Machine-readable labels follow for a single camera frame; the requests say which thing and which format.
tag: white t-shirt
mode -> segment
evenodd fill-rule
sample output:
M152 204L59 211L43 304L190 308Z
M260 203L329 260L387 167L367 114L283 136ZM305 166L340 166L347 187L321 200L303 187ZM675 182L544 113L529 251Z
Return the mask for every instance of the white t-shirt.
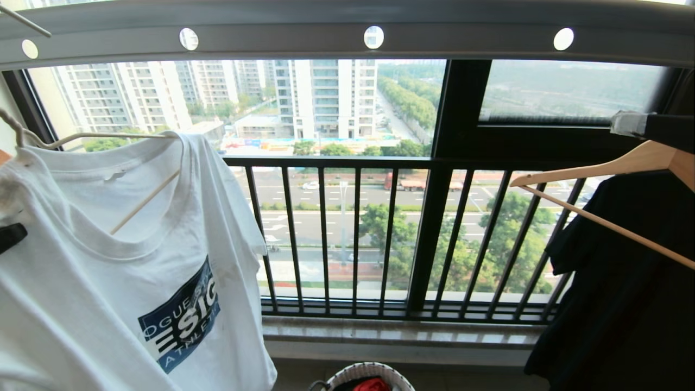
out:
M272 388L256 282L265 244L204 138L20 149L0 168L9 223L28 236L0 255L0 389Z

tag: street lamp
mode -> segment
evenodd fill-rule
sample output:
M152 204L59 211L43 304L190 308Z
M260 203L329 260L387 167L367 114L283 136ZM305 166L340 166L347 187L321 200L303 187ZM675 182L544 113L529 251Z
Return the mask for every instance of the street lamp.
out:
M345 199L346 195L348 193L348 182L347 181L341 181L340 182L340 189L341 189L341 244L342 244L342 265L345 266L348 259L347 259L347 253L345 251Z

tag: truck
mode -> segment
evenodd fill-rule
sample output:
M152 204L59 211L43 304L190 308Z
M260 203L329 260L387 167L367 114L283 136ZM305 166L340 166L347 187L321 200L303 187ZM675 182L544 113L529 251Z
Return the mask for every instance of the truck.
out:
M386 179L384 180L384 189L385 190L391 190L392 181L393 181L393 173L386 174ZM427 182L425 182L425 181L399 179L398 180L398 187L396 187L396 190L424 191L426 186L427 186ZM449 191L461 191L461 190L463 190L463 188L464 188L464 185L461 182L451 181L451 183L449 183Z

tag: white laundry basket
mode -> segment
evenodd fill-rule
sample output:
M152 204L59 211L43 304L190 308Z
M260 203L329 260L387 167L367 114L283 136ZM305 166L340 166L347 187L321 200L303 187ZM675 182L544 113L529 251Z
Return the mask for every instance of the white laundry basket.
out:
M314 382L309 387L309 391L333 391L335 387L348 381L371 376L381 376L391 386L392 391L415 391L403 375L399 374L394 368L380 362L358 362L357 364L347 366L333 375L327 382Z

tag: printed logo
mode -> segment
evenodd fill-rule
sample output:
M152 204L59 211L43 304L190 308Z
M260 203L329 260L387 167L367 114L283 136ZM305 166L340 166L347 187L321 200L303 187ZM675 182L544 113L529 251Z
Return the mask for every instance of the printed logo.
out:
M164 372L181 364L210 332L220 312L208 257L166 303L138 318L145 346Z

